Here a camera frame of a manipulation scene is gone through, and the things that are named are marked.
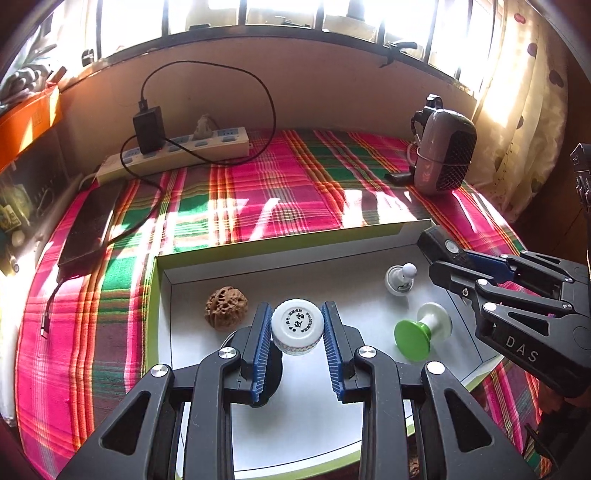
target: plaid tablecloth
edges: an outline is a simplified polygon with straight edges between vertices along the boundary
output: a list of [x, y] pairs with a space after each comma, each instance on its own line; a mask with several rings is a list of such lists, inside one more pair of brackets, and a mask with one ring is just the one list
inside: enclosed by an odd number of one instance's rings
[[[265, 133], [250, 135], [258, 149]], [[33, 465], [55, 478], [144, 372], [144, 320], [157, 255], [429, 217], [466, 248], [494, 255], [522, 248], [503, 218], [467, 185], [427, 199], [385, 183], [387, 171], [406, 169], [406, 148], [404, 141], [369, 134], [282, 131], [259, 159], [243, 166], [155, 176], [165, 190], [158, 215], [112, 246], [93, 274], [62, 286], [44, 340], [41, 317], [56, 285], [59, 253], [86, 196], [79, 194], [40, 262], [20, 331], [17, 419]], [[113, 234], [143, 218], [156, 198], [152, 187], [130, 182]], [[539, 421], [537, 385], [504, 362], [475, 391], [519, 451], [524, 425]], [[540, 467], [536, 455], [530, 462]]]

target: striped fabric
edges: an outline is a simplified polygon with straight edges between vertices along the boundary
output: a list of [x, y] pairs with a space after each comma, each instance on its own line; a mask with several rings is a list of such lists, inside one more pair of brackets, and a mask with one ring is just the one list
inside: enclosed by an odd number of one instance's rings
[[[255, 149], [265, 139], [264, 132], [250, 136]], [[56, 285], [61, 247], [86, 195], [79, 194], [40, 262], [20, 331], [17, 418], [33, 465], [55, 478], [145, 371], [144, 319], [157, 255], [415, 218], [434, 218], [464, 247], [480, 252], [522, 248], [469, 186], [428, 199], [385, 183], [387, 171], [405, 169], [406, 149], [404, 141], [376, 135], [283, 131], [249, 164], [155, 176], [165, 190], [158, 215], [110, 247], [94, 273], [62, 286], [44, 340], [41, 317]], [[150, 186], [130, 182], [113, 234], [143, 218], [156, 195]], [[506, 362], [475, 395], [521, 450], [524, 425], [539, 420], [537, 381]], [[539, 468], [538, 457], [531, 462]]]

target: white power strip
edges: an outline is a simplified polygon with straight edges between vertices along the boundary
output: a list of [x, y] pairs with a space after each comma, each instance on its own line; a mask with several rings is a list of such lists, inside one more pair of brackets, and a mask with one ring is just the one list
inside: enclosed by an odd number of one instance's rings
[[[246, 157], [250, 150], [250, 142], [244, 127], [214, 130], [212, 137], [202, 140], [195, 140], [192, 135], [172, 138], [172, 140], [208, 160], [215, 161]], [[132, 172], [142, 176], [203, 163], [202, 160], [169, 143], [166, 143], [162, 149], [147, 155], [142, 155], [139, 148], [126, 150], [123, 152], [123, 161]], [[121, 165], [119, 154], [111, 155], [100, 166], [96, 179], [99, 185], [104, 185], [120, 178], [132, 177]]]

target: white curtain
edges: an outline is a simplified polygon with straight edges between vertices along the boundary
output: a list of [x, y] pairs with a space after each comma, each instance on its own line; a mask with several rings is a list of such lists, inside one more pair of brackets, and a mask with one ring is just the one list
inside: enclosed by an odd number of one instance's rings
[[512, 222], [552, 172], [567, 116], [566, 46], [525, 0], [505, 0], [501, 43], [473, 120], [466, 180]]

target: orange box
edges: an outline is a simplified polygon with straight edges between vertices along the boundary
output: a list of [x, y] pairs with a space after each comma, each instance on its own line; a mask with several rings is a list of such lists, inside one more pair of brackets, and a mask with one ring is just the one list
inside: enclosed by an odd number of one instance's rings
[[17, 105], [0, 116], [0, 173], [33, 141], [61, 120], [57, 85]]

